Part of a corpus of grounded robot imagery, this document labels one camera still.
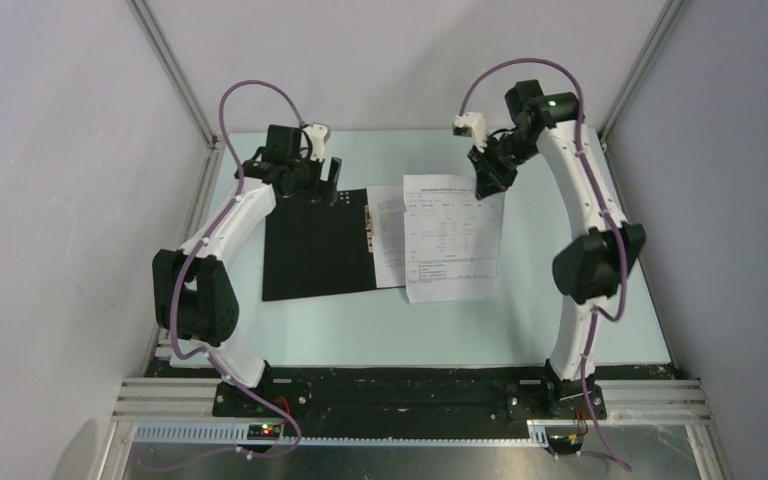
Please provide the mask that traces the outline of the printed paper sheets stack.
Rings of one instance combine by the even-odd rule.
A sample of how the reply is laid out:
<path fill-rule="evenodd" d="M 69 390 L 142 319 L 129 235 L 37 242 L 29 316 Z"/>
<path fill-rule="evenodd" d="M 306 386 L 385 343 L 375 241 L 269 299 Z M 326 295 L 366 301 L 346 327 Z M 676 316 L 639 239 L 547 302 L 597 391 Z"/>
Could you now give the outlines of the printed paper sheets stack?
<path fill-rule="evenodd" d="M 495 290 L 504 200 L 479 200 L 475 180 L 403 177 L 405 289 L 412 304 L 477 300 Z"/>

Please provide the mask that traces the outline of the red black folder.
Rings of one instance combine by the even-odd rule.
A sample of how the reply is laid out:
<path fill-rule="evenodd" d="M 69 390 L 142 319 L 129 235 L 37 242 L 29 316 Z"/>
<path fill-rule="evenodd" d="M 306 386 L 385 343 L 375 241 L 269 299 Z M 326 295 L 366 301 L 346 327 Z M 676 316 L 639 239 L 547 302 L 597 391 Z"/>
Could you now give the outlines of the red black folder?
<path fill-rule="evenodd" d="M 266 218 L 264 301 L 378 290 L 367 188 L 340 191 L 331 206 L 278 203 Z"/>

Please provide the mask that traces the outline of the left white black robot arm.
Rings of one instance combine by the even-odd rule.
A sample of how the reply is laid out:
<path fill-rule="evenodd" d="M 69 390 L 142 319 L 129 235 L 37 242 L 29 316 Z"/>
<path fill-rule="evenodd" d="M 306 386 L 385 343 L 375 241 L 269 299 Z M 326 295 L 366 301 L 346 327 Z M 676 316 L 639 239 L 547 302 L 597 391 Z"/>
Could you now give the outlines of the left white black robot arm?
<path fill-rule="evenodd" d="M 232 263 L 255 228 L 285 199 L 332 205 L 341 161 L 327 158 L 330 131 L 323 124 L 271 125 L 264 145 L 236 170 L 237 183 L 221 209 L 175 250 L 152 260 L 155 318 L 178 341 L 193 345 L 237 381 L 237 403 L 252 416 L 274 406 L 274 387 L 261 380 L 266 360 L 238 326 L 240 305 L 230 278 Z"/>

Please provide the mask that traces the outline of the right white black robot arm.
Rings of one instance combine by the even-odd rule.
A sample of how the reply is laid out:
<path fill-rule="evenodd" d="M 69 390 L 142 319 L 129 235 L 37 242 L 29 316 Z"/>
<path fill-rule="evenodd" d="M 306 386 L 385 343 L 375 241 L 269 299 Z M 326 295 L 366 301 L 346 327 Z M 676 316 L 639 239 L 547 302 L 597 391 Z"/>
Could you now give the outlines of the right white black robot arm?
<path fill-rule="evenodd" d="M 492 132 L 482 114 L 460 109 L 453 132 L 473 142 L 468 159 L 476 174 L 477 199 L 506 192 L 518 167 L 536 155 L 545 159 L 559 188 L 572 239 L 551 264 L 562 313 L 536 401 L 556 418 L 574 418 L 591 405 L 597 391 L 592 353 L 598 320 L 621 317 L 628 277 L 646 232 L 627 220 L 590 160 L 583 102 L 576 94 L 548 95 L 538 81 L 528 80 L 509 89 L 505 103 L 511 128 Z M 615 314 L 607 311 L 612 297 L 620 310 Z"/>

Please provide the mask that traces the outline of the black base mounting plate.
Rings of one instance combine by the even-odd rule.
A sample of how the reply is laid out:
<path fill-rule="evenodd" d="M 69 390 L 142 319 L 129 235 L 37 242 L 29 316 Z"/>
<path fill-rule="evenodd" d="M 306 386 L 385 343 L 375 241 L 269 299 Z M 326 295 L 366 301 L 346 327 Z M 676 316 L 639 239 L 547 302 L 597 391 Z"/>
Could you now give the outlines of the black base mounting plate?
<path fill-rule="evenodd" d="M 268 369 L 249 397 L 205 368 L 152 366 L 148 378 L 218 380 L 211 415 L 282 424 L 302 437 L 404 439 L 527 438 L 530 420 L 556 418 L 536 399 L 545 367 L 500 368 L 291 368 Z M 607 417 L 603 380 L 674 380 L 669 364 L 600 366 L 592 407 Z"/>

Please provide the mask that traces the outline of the right small controller board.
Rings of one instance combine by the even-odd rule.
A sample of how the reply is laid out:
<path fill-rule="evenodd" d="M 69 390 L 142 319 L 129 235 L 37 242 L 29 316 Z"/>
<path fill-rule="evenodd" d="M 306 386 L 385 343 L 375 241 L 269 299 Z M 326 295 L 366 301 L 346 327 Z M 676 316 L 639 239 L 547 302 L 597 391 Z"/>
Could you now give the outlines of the right small controller board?
<path fill-rule="evenodd" d="M 583 448 L 586 434 L 547 434 L 546 450 L 553 457 L 579 456 Z"/>

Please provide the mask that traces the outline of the small controller board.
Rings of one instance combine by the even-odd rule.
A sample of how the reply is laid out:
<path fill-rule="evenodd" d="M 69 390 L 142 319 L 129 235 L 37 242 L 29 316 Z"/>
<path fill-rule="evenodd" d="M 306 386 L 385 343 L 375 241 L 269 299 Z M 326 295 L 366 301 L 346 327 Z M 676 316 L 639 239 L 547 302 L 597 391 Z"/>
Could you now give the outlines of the small controller board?
<path fill-rule="evenodd" d="M 547 434 L 546 450 L 553 457 L 579 456 L 583 448 L 586 434 Z"/>
<path fill-rule="evenodd" d="M 255 440 L 280 440 L 283 433 L 282 424 L 253 423 L 249 424 L 246 431 L 246 439 Z"/>

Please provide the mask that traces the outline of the left small controller board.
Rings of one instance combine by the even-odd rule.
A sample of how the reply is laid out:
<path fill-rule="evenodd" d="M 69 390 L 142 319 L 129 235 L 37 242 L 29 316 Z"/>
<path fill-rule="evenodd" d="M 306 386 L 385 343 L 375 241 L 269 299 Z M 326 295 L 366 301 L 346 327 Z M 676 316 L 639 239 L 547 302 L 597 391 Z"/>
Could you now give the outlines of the left small controller board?
<path fill-rule="evenodd" d="M 255 440 L 280 440 L 283 433 L 282 424 L 253 423 L 249 424 L 246 431 L 246 439 Z"/>

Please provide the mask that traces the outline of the left aluminium corner post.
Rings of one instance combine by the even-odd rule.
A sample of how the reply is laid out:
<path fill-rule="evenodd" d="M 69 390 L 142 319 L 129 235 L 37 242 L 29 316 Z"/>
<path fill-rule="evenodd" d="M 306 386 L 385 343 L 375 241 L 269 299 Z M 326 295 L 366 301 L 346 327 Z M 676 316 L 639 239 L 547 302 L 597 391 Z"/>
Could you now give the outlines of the left aluminium corner post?
<path fill-rule="evenodd" d="M 149 2 L 127 0 L 126 4 L 132 11 L 137 25 L 143 31 L 148 45 L 158 59 L 199 137 L 207 148 L 214 147 L 217 143 L 217 136 L 210 126 L 208 117 Z"/>

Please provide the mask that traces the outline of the aluminium corner post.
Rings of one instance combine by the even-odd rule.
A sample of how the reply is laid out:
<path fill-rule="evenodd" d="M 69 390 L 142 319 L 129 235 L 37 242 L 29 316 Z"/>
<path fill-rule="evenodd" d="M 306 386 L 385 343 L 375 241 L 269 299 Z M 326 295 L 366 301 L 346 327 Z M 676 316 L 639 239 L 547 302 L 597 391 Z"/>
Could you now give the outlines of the aluminium corner post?
<path fill-rule="evenodd" d="M 214 147 L 217 143 L 217 136 L 210 126 L 208 117 L 149 2 L 127 0 L 126 4 L 132 11 L 137 25 L 143 31 L 148 45 L 158 59 L 199 137 L 207 148 Z"/>
<path fill-rule="evenodd" d="M 599 138 L 606 142 L 622 119 L 647 75 L 654 67 L 675 28 L 690 5 L 688 0 L 669 0 L 661 9 L 654 26 L 637 55 L 631 70 L 614 99 L 599 129 Z"/>

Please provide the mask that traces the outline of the right aluminium corner post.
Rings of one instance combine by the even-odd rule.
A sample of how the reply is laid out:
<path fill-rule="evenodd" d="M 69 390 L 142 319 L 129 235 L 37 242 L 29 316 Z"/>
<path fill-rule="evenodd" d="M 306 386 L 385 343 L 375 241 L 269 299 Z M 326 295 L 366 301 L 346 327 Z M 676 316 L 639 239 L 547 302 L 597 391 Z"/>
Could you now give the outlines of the right aluminium corner post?
<path fill-rule="evenodd" d="M 599 138 L 606 142 L 622 119 L 647 75 L 654 67 L 675 28 L 690 5 L 688 0 L 669 0 L 661 9 L 654 26 L 637 55 L 631 70 L 614 99 L 599 129 Z"/>

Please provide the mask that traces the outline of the aluminium frame rails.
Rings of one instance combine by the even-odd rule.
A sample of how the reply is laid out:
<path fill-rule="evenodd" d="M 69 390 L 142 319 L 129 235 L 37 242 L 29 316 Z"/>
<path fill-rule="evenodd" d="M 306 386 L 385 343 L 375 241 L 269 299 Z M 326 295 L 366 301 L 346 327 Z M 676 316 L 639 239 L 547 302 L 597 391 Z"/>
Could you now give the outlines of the aluminium frame rails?
<path fill-rule="evenodd" d="M 122 479 L 131 454 L 149 444 L 206 445 L 233 449 L 238 445 L 136 442 L 136 429 L 146 422 L 252 423 L 248 418 L 221 419 L 211 415 L 218 380 L 213 378 L 128 378 L 123 381 L 101 452 L 92 470 L 93 479 Z M 607 403 L 604 428 L 620 430 L 650 427 L 663 435 L 668 427 L 681 427 L 691 449 L 691 460 L 704 479 L 727 479 L 730 467 L 721 453 L 713 414 L 698 380 L 603 380 Z M 528 426 L 546 431 L 559 429 L 561 420 L 530 420 Z M 478 453 L 494 457 L 518 452 L 544 453 L 535 447 L 481 446 L 300 446 L 291 454 L 299 460 L 321 450 L 327 454 L 427 454 Z"/>

